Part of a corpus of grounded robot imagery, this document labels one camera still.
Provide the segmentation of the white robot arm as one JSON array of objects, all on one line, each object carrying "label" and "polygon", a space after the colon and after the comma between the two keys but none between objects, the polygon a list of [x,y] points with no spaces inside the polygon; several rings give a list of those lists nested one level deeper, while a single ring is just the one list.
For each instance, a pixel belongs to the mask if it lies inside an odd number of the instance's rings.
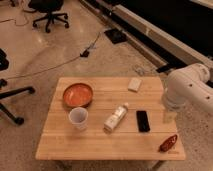
[{"label": "white robot arm", "polygon": [[172,71],[166,79],[167,86],[161,97],[166,108],[163,121],[172,122],[176,117],[174,111],[184,107],[187,101],[213,114],[213,88],[207,85],[209,79],[210,69],[200,63]]}]

